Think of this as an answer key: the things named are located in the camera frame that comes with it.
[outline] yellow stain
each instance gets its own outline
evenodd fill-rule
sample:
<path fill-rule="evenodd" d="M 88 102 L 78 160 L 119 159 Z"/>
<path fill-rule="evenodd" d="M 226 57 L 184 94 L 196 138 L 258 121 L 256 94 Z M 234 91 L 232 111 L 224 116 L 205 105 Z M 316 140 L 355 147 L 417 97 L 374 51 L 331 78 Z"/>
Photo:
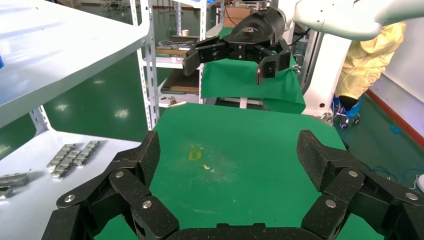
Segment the yellow stain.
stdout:
<path fill-rule="evenodd" d="M 189 160 L 199 160 L 202 157 L 201 150 L 192 150 L 188 155 Z"/>

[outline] red floor stripe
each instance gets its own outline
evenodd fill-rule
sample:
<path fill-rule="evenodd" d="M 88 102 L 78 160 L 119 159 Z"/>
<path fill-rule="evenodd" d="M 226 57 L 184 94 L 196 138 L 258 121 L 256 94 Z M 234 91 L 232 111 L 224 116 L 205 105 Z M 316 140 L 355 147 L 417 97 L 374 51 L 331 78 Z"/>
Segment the red floor stripe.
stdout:
<path fill-rule="evenodd" d="M 368 89 L 366 94 L 381 108 L 391 119 L 393 119 L 399 127 L 401 127 L 418 145 L 424 149 L 424 137 L 421 136 L 411 125 L 399 116 L 389 105 L 379 98 L 373 91 Z"/>

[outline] white wall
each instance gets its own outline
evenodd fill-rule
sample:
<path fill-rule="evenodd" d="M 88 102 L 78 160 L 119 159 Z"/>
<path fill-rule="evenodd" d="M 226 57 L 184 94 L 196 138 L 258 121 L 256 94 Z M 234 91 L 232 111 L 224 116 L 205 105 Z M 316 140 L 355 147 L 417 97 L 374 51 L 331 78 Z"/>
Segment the white wall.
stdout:
<path fill-rule="evenodd" d="M 370 89 L 424 136 L 424 18 L 407 21 L 402 45 Z"/>

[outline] yellow protective suit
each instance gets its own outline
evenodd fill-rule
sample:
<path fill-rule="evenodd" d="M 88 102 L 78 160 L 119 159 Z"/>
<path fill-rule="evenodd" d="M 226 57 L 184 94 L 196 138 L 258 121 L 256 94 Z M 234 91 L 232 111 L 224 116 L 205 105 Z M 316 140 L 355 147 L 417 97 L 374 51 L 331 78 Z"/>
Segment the yellow protective suit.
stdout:
<path fill-rule="evenodd" d="M 358 99 L 382 72 L 404 40 L 407 24 L 403 22 L 384 26 L 380 35 L 369 41 L 353 41 L 338 78 L 335 96 Z"/>

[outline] green table surface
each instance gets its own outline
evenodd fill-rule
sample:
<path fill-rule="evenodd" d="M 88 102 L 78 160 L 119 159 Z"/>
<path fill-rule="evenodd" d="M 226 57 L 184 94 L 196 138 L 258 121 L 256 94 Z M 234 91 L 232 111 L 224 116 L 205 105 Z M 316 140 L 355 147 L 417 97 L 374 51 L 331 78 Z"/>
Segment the green table surface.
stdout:
<path fill-rule="evenodd" d="M 331 147 L 344 147 L 336 130 L 306 115 L 185 104 L 168 108 L 154 128 L 160 161 L 152 194 L 180 228 L 217 223 L 299 227 L 320 193 L 296 154 L 298 134 L 311 130 Z M 120 218 L 97 240 L 135 239 Z M 381 240 L 352 215 L 338 240 Z"/>
<path fill-rule="evenodd" d="M 228 35 L 232 27 L 224 27 L 219 36 Z M 296 62 L 291 58 L 291 65 Z M 258 64 L 252 61 L 222 59 L 205 64 L 201 95 L 204 98 L 260 98 L 273 112 L 300 114 L 305 101 L 294 68 L 280 71 L 277 77 L 256 84 Z"/>

